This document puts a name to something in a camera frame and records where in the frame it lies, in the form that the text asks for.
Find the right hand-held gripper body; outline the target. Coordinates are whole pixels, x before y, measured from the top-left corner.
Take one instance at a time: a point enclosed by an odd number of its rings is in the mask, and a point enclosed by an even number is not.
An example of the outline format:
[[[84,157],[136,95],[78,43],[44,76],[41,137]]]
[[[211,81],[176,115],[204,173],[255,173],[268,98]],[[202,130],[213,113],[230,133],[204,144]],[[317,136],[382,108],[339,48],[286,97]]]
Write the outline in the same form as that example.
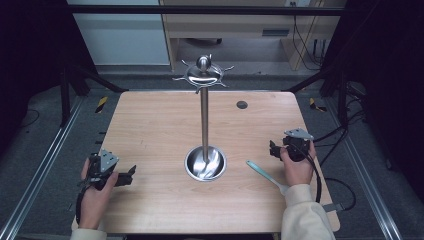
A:
[[[284,131],[285,137],[282,139],[290,159],[294,162],[304,160],[310,150],[310,142],[314,137],[302,128]]]

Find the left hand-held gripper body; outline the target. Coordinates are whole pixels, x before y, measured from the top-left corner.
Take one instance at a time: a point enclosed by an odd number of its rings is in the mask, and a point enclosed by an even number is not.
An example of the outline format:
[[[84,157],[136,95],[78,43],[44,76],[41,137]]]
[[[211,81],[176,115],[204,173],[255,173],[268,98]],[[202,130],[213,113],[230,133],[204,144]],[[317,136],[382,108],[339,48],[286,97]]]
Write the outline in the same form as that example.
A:
[[[94,186],[102,190],[107,180],[114,172],[119,158],[111,152],[102,149],[99,154],[89,158],[86,177],[79,183],[80,186]]]

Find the teal-handled metal spoon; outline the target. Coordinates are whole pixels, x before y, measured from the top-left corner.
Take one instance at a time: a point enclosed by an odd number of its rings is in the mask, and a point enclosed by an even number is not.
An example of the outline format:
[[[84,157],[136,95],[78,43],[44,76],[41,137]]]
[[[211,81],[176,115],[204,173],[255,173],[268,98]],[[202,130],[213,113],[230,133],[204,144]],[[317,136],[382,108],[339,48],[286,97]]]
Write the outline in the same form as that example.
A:
[[[252,168],[255,172],[257,172],[259,175],[263,176],[264,178],[266,178],[268,181],[270,181],[271,183],[273,183],[274,185],[276,185],[279,188],[279,191],[282,195],[285,195],[286,191],[288,190],[288,186],[279,183],[276,179],[274,179],[270,174],[268,174],[265,170],[263,170],[262,168],[260,168],[257,164],[255,164],[253,161],[251,160],[247,160],[246,164]]]

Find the stainless steel utensil rack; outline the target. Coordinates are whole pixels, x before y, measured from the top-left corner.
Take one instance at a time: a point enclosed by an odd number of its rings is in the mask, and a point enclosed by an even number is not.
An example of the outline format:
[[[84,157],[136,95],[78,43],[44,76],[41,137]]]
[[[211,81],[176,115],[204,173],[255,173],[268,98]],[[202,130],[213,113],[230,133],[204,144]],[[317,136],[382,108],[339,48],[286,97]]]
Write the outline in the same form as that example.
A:
[[[209,144],[209,88],[223,86],[224,73],[233,67],[221,68],[212,62],[212,55],[201,55],[193,64],[182,61],[187,69],[180,78],[196,88],[200,96],[201,145],[192,148],[186,155],[184,166],[187,174],[194,180],[210,182],[219,178],[227,166],[223,151]]]

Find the person's right hand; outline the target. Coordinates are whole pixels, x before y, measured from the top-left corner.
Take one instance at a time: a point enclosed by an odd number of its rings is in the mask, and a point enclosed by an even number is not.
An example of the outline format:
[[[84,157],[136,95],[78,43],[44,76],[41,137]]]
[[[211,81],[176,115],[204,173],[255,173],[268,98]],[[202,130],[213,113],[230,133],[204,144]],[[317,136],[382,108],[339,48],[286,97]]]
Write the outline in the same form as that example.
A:
[[[284,164],[284,176],[288,186],[310,184],[314,170],[308,159],[295,162],[284,147],[280,150],[280,157]]]

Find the person's left hand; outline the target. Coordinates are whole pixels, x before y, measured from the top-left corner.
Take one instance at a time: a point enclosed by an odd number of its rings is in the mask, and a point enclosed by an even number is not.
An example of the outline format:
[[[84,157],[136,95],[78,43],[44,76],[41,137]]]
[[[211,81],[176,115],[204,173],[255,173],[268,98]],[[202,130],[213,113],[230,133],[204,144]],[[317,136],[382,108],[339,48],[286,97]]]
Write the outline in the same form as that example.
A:
[[[98,229],[117,180],[118,173],[113,172],[102,190],[88,187],[81,201],[79,228]]]

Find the yellow black striped tape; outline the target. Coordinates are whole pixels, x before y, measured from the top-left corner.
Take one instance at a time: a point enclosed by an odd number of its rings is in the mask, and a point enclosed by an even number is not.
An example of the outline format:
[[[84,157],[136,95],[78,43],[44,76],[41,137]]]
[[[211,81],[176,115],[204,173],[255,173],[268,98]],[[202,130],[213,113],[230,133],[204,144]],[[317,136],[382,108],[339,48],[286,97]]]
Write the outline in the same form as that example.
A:
[[[95,113],[101,113],[102,112],[107,100],[108,100],[107,96],[101,97],[101,99],[99,100],[98,105],[95,109]]]
[[[314,109],[314,110],[317,110],[317,111],[320,111],[320,112],[327,112],[326,107],[316,105],[314,98],[309,99],[309,106],[310,106],[311,109]]]

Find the person's left cream sleeve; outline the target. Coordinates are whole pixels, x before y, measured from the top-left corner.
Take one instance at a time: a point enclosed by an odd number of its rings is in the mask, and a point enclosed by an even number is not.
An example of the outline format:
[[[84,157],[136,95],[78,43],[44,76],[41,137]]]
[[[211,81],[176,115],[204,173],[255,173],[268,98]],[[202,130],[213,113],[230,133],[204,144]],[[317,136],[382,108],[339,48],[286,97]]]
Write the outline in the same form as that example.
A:
[[[70,240],[106,240],[107,233],[93,229],[77,228],[72,231]]]

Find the person's cream sleeve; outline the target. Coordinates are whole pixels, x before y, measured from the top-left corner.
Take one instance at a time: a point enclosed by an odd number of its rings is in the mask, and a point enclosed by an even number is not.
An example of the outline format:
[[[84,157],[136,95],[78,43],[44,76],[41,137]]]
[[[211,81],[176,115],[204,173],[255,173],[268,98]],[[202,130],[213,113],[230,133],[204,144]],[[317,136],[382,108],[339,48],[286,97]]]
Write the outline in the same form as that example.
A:
[[[327,213],[312,200],[308,184],[289,187],[284,197],[281,240],[336,240]]]
[[[72,231],[70,240],[106,240],[107,233],[93,229],[77,228]]]

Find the person's right cream sleeve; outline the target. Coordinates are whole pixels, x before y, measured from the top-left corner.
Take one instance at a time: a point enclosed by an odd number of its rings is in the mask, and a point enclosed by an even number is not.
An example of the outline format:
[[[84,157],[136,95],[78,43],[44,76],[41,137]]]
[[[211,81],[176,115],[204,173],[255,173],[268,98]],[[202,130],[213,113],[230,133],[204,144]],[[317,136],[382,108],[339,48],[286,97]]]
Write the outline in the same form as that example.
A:
[[[281,240],[336,240],[327,213],[312,200],[308,184],[289,187],[284,197]]]

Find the white cabinet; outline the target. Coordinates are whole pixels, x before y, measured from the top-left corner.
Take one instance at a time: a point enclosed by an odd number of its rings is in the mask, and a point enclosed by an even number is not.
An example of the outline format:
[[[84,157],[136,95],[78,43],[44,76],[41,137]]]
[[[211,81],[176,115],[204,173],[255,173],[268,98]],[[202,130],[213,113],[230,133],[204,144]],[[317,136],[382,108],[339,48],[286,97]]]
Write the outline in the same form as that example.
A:
[[[75,13],[74,19],[97,66],[169,64],[160,14]]]

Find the light wooden desk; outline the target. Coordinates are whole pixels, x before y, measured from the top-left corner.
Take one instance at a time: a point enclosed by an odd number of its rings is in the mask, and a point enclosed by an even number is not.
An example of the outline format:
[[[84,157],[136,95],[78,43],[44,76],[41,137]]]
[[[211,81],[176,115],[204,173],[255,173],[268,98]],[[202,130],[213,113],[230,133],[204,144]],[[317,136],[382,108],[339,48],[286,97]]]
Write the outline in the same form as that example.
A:
[[[343,8],[347,0],[159,0],[162,6],[252,6]],[[307,59],[306,46],[315,39],[332,38],[337,16],[165,14],[167,37],[279,39],[293,70]]]

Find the black metal frame strut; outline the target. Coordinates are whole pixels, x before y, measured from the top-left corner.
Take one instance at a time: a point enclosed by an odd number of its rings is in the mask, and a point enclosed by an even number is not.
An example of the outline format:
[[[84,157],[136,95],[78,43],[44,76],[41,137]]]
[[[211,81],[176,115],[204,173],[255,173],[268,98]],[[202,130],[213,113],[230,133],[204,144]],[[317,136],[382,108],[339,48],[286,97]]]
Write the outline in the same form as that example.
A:
[[[126,92],[125,88],[121,88],[106,79],[100,77],[97,73],[89,71],[82,66],[67,65],[60,72],[60,91],[61,91],[61,108],[62,121],[60,126],[64,127],[70,120],[71,106],[69,87],[72,87],[78,96],[85,96],[89,93],[90,88],[86,83],[86,79],[91,79],[96,83],[104,86],[115,93]]]
[[[335,91],[338,91],[337,119],[342,126],[346,126],[348,124],[346,106],[347,76],[342,67],[337,67],[335,65],[324,67],[312,76],[308,77],[306,80],[303,80],[287,89],[283,89],[283,92],[297,93],[301,89],[317,82],[318,80],[324,81],[320,88],[320,95],[322,97],[332,96]]]

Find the aluminium floor rail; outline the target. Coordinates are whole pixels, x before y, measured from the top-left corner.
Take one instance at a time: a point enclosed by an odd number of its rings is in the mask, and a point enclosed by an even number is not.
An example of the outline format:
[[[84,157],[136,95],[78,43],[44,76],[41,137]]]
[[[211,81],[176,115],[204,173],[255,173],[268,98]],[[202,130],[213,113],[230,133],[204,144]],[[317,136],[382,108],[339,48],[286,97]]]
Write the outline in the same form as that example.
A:
[[[77,96],[75,98],[75,102],[71,108],[70,117],[65,121],[65,124],[59,128],[54,140],[50,144],[14,211],[0,230],[0,240],[14,240],[16,237],[40,189],[42,188],[50,169],[56,161],[56,158],[80,113],[84,101],[84,97]]]
[[[402,234],[395,223],[381,192],[379,191],[370,172],[367,170],[363,159],[360,156],[358,149],[355,147],[352,138],[349,136],[351,126],[357,121],[364,118],[365,114],[362,110],[354,113],[347,113],[344,121],[338,115],[338,107],[336,101],[325,99],[324,103],[328,106],[328,111],[334,124],[346,127],[346,133],[342,137],[341,146],[344,153],[347,155],[347,161],[352,167],[353,175],[358,181],[361,190],[365,196],[366,202],[371,209],[371,212],[377,222],[377,225],[382,232],[385,240],[403,240]]]

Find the black horizontal frame bar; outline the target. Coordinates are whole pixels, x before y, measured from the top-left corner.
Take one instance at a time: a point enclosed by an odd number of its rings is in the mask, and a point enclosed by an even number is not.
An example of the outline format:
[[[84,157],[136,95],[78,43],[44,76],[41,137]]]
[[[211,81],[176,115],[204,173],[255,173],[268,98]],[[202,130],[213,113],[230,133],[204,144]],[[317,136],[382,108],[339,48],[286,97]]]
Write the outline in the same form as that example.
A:
[[[252,6],[68,5],[72,13],[342,16],[345,8]]]

